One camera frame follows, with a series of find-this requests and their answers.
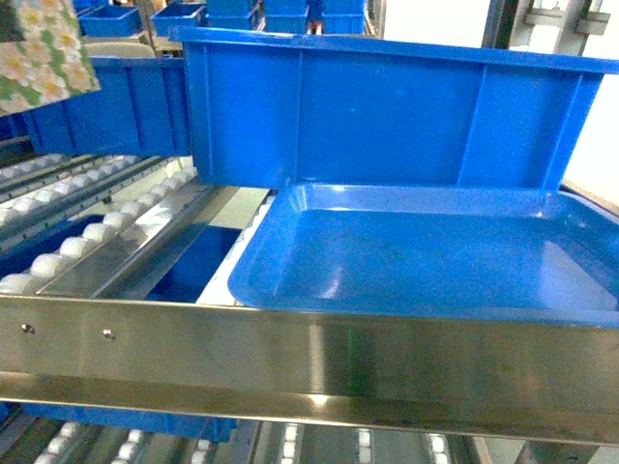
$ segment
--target roller conveyor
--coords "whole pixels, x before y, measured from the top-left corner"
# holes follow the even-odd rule
[[[251,308],[243,308],[227,289],[227,279],[268,212],[277,194],[274,191],[264,190],[262,198],[257,197],[255,213],[246,220],[248,226],[236,241],[228,238],[228,245],[221,249],[217,263],[215,266],[211,264],[212,272],[205,271],[211,278],[201,283],[200,291],[194,298],[190,301],[179,301],[197,301],[201,305],[210,305],[211,309],[205,308],[205,319],[200,315],[199,306],[158,303],[137,306],[131,303],[123,305],[75,300],[120,298],[134,301],[170,301],[161,297],[162,292],[166,296],[170,295],[169,292],[165,293],[166,290],[161,290],[162,282],[171,279],[175,274],[181,274],[178,271],[173,272],[177,262],[205,251],[204,248],[196,248],[195,244],[205,231],[213,228],[210,224],[217,222],[215,219],[223,214],[226,205],[232,203],[230,199],[235,198],[235,193],[237,196],[243,193],[235,188],[200,185],[194,178],[194,170],[189,167],[181,169],[176,159],[140,161],[117,157],[82,161],[84,162],[74,169],[63,167],[60,178],[54,177],[58,172],[55,172],[53,167],[48,172],[28,173],[38,176],[36,187],[13,189],[12,197],[7,197],[0,205],[0,208],[6,210],[17,209],[19,214],[0,229],[0,236],[5,241],[3,244],[6,244],[5,252],[20,253],[22,247],[36,242],[38,234],[45,229],[42,228],[42,221],[47,222],[47,229],[52,229],[55,223],[98,215],[97,220],[85,225],[79,233],[63,236],[57,247],[46,249],[34,256],[20,272],[2,275],[0,291],[3,293],[40,295],[44,296],[45,300],[11,300],[10,297],[4,297],[6,304],[3,311],[12,310],[15,316],[18,315],[11,317],[11,320],[12,324],[17,326],[20,338],[16,338],[16,333],[8,325],[2,329],[0,349],[10,354],[10,361],[3,361],[1,370],[7,373],[1,377],[0,394],[17,402],[28,399],[245,419],[241,420],[239,428],[232,432],[229,442],[216,443],[178,434],[131,431],[125,427],[105,424],[32,419],[32,416],[17,407],[0,433],[1,462],[499,464],[503,461],[496,459],[493,449],[501,450],[505,446],[505,440],[484,440],[479,436],[464,438],[461,435],[447,438],[442,433],[434,432],[519,438],[532,436],[538,439],[547,435],[555,440],[566,440],[566,431],[545,430],[535,435],[531,434],[531,428],[526,429],[522,422],[510,425],[513,429],[508,430],[508,427],[500,426],[498,419],[492,422],[492,416],[486,428],[473,422],[445,424],[440,420],[426,423],[410,420],[372,424],[367,421],[369,416],[364,416],[369,408],[385,408],[388,412],[386,417],[390,420],[403,415],[399,415],[396,410],[391,411],[389,408],[393,406],[386,402],[369,406],[361,401],[355,407],[355,414],[351,413],[352,410],[345,409],[342,401],[347,393],[339,390],[341,384],[329,382],[340,382],[340,376],[333,369],[342,361],[337,355],[343,348],[343,345],[340,345],[343,333],[338,332],[338,327],[347,324],[346,318],[325,318],[324,324],[316,324],[316,320],[308,319],[308,316],[276,317],[269,314],[263,318]],[[94,174],[101,170],[103,175]],[[169,177],[167,173],[163,173],[164,170],[172,171]],[[43,193],[46,191],[56,192],[57,195]],[[45,199],[46,196],[49,199],[44,202],[41,198]],[[113,201],[104,204],[103,200],[109,196]],[[118,201],[119,197],[124,197],[125,201]],[[41,204],[24,201],[26,199],[37,200]],[[17,232],[21,230],[27,231],[25,237],[23,234],[18,237]],[[183,281],[173,280],[172,286],[179,283]],[[42,302],[41,309],[31,308],[28,302]],[[39,310],[45,311],[44,318],[37,315]],[[179,310],[195,312],[187,312],[182,316]],[[64,326],[61,320],[68,320],[62,318],[78,311],[82,312],[83,319],[75,319],[76,327],[83,327],[86,332],[74,334],[72,327],[65,327],[63,341],[49,345],[47,337],[53,336],[60,327],[58,324]],[[100,315],[90,311],[100,311]],[[161,317],[169,311],[177,312],[170,313],[169,318],[166,316],[164,325],[158,323],[157,320],[162,321]],[[123,320],[123,324],[112,322],[119,320]],[[305,325],[309,327],[307,332],[300,329]],[[138,334],[140,330],[154,326],[161,332],[161,338],[153,336],[151,331],[146,331],[144,336]],[[93,328],[92,333],[88,331],[89,327]],[[195,333],[196,338],[192,338],[195,328],[201,328],[201,331]],[[413,332],[423,329],[407,328]],[[260,331],[266,331],[265,334],[270,334],[270,343],[280,343],[280,346],[274,345],[272,351],[258,343],[255,337]],[[90,342],[90,347],[85,347],[79,340],[84,336],[84,340],[89,339],[91,335],[96,338]],[[482,339],[487,336],[483,332],[479,332],[479,335]],[[366,332],[366,336],[372,339],[380,336],[380,332]],[[234,344],[234,340],[239,341],[243,337],[245,347]],[[369,348],[367,345],[364,348],[363,339],[356,338],[354,332],[348,333],[346,339],[348,343],[358,344],[361,350],[358,353]],[[188,343],[198,340],[202,340],[198,343],[202,354],[193,355]],[[35,344],[41,343],[33,347],[35,350],[45,347],[50,351],[44,365],[38,364],[35,359],[11,356],[11,347],[27,347],[24,343],[31,341]],[[80,364],[67,363],[68,357],[56,356],[66,350],[62,346],[65,342],[68,343],[66,346],[80,346],[80,349],[85,350],[80,354],[83,356]],[[508,337],[503,339],[503,343],[510,342]],[[114,354],[117,349],[114,347],[121,347],[122,350]],[[134,353],[137,347],[141,347],[139,358],[118,358],[122,353]],[[290,353],[297,350],[296,358],[268,363],[281,348]],[[319,354],[318,348],[334,357],[324,358],[324,354]],[[439,348],[433,348],[438,350],[437,356],[441,355]],[[175,349],[180,350],[179,353],[185,358],[179,365],[167,364],[164,369],[167,373],[157,369],[152,372],[141,370],[141,365],[156,365],[162,352],[169,353]],[[247,350],[254,351],[253,357],[249,356]],[[302,354],[304,351],[309,353],[306,359]],[[70,356],[77,354],[74,349],[67,353]],[[247,360],[248,364],[239,365],[239,359]],[[37,382],[30,382],[30,387],[26,390],[19,377],[21,374],[8,373],[21,371],[18,363],[22,362],[27,364],[24,371],[39,371],[42,374]],[[294,371],[292,363],[307,365],[311,371],[308,379],[313,383],[305,384],[305,374],[303,371]],[[123,371],[133,372],[131,376],[137,373],[135,378],[141,382],[137,389],[131,387],[131,376],[126,376]],[[261,396],[250,392],[236,399],[233,392],[225,391],[232,386],[246,385],[257,387],[259,391],[267,391],[272,385],[269,377],[279,385],[271,395]],[[82,379],[79,386],[74,384],[71,378]],[[364,388],[364,380],[359,381],[362,383],[356,388]],[[175,384],[181,388],[175,390],[169,387]],[[184,384],[201,387],[195,390],[195,396],[190,396],[187,393],[191,389],[182,388]],[[295,398],[287,393],[294,391],[303,392],[304,395]],[[305,395],[305,392],[317,393]],[[434,414],[430,411],[419,411],[423,414]],[[410,410],[403,408],[402,412],[409,414]],[[582,430],[586,426],[586,420],[582,420],[575,425],[575,431],[570,433],[583,437]],[[74,430],[74,434],[65,436],[68,435],[67,430]],[[613,442],[612,427],[606,431],[608,434],[602,439],[588,440],[589,445],[580,456],[585,456],[588,452],[590,456],[587,461],[598,462],[595,460],[596,456],[608,453],[609,449],[602,448],[598,451],[596,447],[598,444]],[[516,443],[518,448],[523,442]]]

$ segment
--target white roller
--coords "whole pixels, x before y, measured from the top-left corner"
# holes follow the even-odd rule
[[[9,274],[0,280],[0,293],[11,295],[34,295],[45,281],[30,274]]]
[[[155,193],[147,192],[147,193],[142,193],[141,195],[139,195],[137,197],[137,200],[135,201],[137,201],[138,203],[141,203],[142,205],[150,209],[154,207],[157,203],[159,203],[161,199]]]
[[[111,164],[105,164],[99,168],[99,172],[101,172],[105,177],[111,176],[116,169]]]
[[[146,213],[146,206],[142,203],[138,203],[136,201],[128,201],[123,205],[120,209],[121,213],[125,213],[126,215],[132,216],[134,218],[139,218],[144,213]]]
[[[94,240],[84,237],[69,237],[60,245],[58,252],[71,259],[80,259],[95,249],[96,246],[97,242]]]
[[[174,179],[178,179],[183,184],[188,181],[191,177],[193,177],[190,173],[184,171],[178,171],[176,174],[172,176]]]
[[[65,156],[64,155],[59,155],[57,153],[53,153],[51,155],[46,155],[45,158],[47,160],[50,160],[52,163],[56,164],[56,163],[62,161],[65,158]]]
[[[54,190],[56,190],[61,195],[67,195],[72,191],[78,190],[79,187],[75,184],[72,184],[71,181],[60,181],[54,185]]]
[[[37,166],[35,166],[32,162],[23,162],[20,165],[16,166],[23,174],[30,174],[33,172]]]
[[[65,438],[72,438],[75,433],[77,433],[77,430],[79,430],[79,422],[67,422],[62,426],[58,435]]]
[[[121,213],[118,211],[107,213],[103,217],[103,224],[109,225],[110,227],[113,227],[116,230],[125,230],[127,227],[132,225],[134,222],[135,222],[135,217],[129,216],[125,213]]]
[[[144,432],[141,430],[132,430],[129,432],[127,441],[131,443],[139,443],[142,438],[144,438]]]
[[[296,425],[288,425],[286,427],[286,442],[294,442],[297,439],[297,426]]]
[[[114,234],[116,234],[116,229],[113,227],[97,223],[88,224],[81,236],[86,239],[94,240],[98,244],[102,244],[103,242],[111,239]]]
[[[13,177],[17,177],[21,175],[21,172],[19,171],[19,169],[15,167],[5,167],[4,169],[0,171],[0,173],[2,173],[2,177],[5,177],[7,179],[12,179]]]
[[[118,454],[116,457],[119,459],[125,459],[126,461],[131,461],[136,451],[136,443],[123,443],[120,449],[118,449]]]
[[[43,206],[43,202],[34,198],[18,198],[13,203],[13,209],[23,215],[27,215],[41,206]]]
[[[40,254],[32,262],[30,274],[41,278],[55,278],[65,272],[73,263],[67,256],[55,253]]]
[[[371,438],[369,435],[369,430],[359,431],[359,446],[361,448],[369,448],[371,446]]]
[[[103,174],[99,169],[91,169],[85,175],[91,178],[93,182],[98,182],[105,177],[105,174]]]
[[[60,454],[69,445],[69,440],[65,437],[55,436],[47,445],[47,452],[52,454]]]
[[[170,186],[162,186],[161,184],[159,184],[158,186],[154,186],[149,190],[151,193],[153,193],[154,195],[157,195],[160,197],[161,200],[163,200],[164,198],[166,198],[172,191],[174,191],[174,188],[170,187]]]
[[[137,157],[135,155],[128,155],[128,156],[124,157],[123,160],[127,164],[136,164],[139,161],[139,157]]]
[[[50,203],[58,198],[62,198],[62,194],[56,190],[39,190],[35,195],[35,200],[39,200],[42,203]]]
[[[32,163],[37,166],[39,169],[43,169],[44,167],[51,166],[54,162],[47,157],[40,157],[37,159],[33,159]]]
[[[359,448],[359,464],[371,464],[370,448]]]
[[[90,186],[93,182],[94,181],[86,174],[79,174],[71,179],[71,183],[79,188]]]
[[[199,450],[192,454],[192,464],[204,464],[208,457],[209,451]]]
[[[170,187],[171,189],[175,190],[178,187],[180,187],[182,184],[183,184],[183,181],[181,181],[180,179],[176,177],[170,177],[168,179],[165,179],[163,182],[161,182],[160,186]]]
[[[40,454],[35,464],[52,464],[56,460],[56,455],[50,452],[44,452]]]
[[[198,440],[195,448],[200,451],[206,451],[211,447],[211,442],[208,440]]]
[[[19,216],[21,216],[19,212],[13,208],[0,208],[0,225],[16,220]]]
[[[283,443],[283,457],[294,457],[294,450],[296,449],[296,444],[294,442],[284,442]]]

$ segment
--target stacked blue bin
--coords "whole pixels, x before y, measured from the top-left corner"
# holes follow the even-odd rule
[[[209,25],[221,29],[251,30],[255,20],[252,0],[209,0]]]
[[[366,0],[320,0],[325,34],[363,34]]]
[[[82,32],[89,37],[130,37],[142,30],[137,8],[105,5],[78,19]]]
[[[306,33],[307,0],[266,0],[265,9],[268,32]]]
[[[206,5],[202,3],[172,3],[151,18],[160,37],[168,37],[172,26],[204,27],[209,22]]]

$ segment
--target blue plastic bin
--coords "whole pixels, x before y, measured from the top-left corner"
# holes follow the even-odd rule
[[[0,118],[0,142],[28,135],[28,128],[22,114],[11,114]]]
[[[213,16],[245,16],[253,9],[252,0],[209,0],[209,15]]]
[[[188,45],[195,164],[216,185],[557,189],[604,74],[619,73],[617,61],[487,48],[172,37]]]
[[[59,421],[95,423],[113,427],[138,428],[146,432],[167,433],[182,437],[227,442],[236,428],[233,419],[201,418],[197,416],[144,413],[104,408],[82,408],[50,404],[24,404],[26,414]]]
[[[305,34],[308,30],[308,17],[304,14],[267,14],[267,31]]]
[[[304,15],[307,0],[264,0],[267,15]]]
[[[79,24],[90,37],[130,37],[142,30],[139,11],[130,7],[98,7],[80,16]]]
[[[37,153],[186,156],[183,60],[93,58],[102,89],[26,116]]]
[[[324,14],[325,34],[363,34],[366,17],[363,14]]]
[[[206,5],[172,3],[152,16],[157,35],[167,37],[172,26],[207,26]]]
[[[209,26],[219,29],[250,31],[253,29],[253,20],[251,14],[245,16],[213,16],[209,14]]]
[[[322,13],[325,15],[362,15],[366,11],[366,0],[321,0],[321,2]]]

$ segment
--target blue tray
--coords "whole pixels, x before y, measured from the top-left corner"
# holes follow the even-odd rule
[[[561,192],[296,185],[229,287],[271,309],[619,328],[618,236]]]
[[[619,73],[617,61],[337,36],[172,38],[200,180],[228,186],[557,189],[604,74]]]

